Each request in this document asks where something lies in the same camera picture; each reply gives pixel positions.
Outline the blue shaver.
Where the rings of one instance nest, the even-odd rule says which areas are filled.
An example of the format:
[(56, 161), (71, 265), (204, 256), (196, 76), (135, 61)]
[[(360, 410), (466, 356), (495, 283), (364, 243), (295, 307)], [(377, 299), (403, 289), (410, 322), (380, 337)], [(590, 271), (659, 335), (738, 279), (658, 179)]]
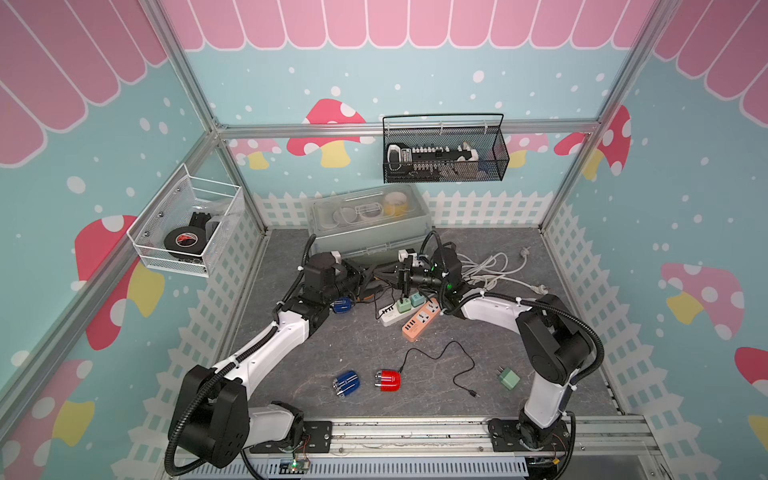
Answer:
[(335, 314), (344, 314), (350, 312), (354, 308), (355, 302), (353, 299), (350, 299), (349, 297), (342, 297), (340, 299), (335, 300), (332, 305), (332, 311)]
[(332, 386), (338, 397), (346, 397), (360, 387), (360, 379), (356, 372), (347, 371), (336, 377)]

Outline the teal charger adapter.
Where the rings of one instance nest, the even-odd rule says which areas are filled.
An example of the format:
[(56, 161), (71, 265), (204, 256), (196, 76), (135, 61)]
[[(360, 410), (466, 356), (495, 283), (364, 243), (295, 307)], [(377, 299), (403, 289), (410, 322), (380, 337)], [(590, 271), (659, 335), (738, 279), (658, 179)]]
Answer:
[(413, 308), (419, 308), (427, 301), (427, 298), (423, 294), (415, 292), (409, 297), (409, 300)]

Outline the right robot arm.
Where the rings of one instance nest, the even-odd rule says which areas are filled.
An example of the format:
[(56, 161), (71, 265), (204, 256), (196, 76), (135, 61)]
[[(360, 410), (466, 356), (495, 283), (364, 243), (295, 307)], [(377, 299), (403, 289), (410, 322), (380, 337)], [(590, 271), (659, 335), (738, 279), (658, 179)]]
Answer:
[(542, 450), (555, 436), (578, 384), (603, 363), (599, 335), (542, 287), (528, 287), (540, 294), (536, 299), (497, 292), (499, 281), (521, 282), (506, 269), (471, 265), (435, 230), (418, 251), (398, 252), (395, 275), (396, 287), (404, 293), (416, 288), (434, 292), (442, 315), (485, 322), (520, 336), (535, 376), (517, 420), (518, 441), (529, 451)]

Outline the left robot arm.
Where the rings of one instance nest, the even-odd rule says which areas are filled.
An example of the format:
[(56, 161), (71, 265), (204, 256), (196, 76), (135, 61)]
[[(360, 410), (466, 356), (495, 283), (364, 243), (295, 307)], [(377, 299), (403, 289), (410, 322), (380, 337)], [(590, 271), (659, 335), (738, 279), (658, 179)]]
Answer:
[(223, 468), (262, 443), (299, 447), (305, 436), (302, 412), (280, 401), (252, 408), (250, 397), (327, 320), (335, 301), (357, 298), (373, 276), (373, 268), (336, 251), (305, 250), (267, 327), (226, 359), (212, 367), (197, 365), (184, 376), (168, 429), (165, 472), (179, 477), (204, 464)]

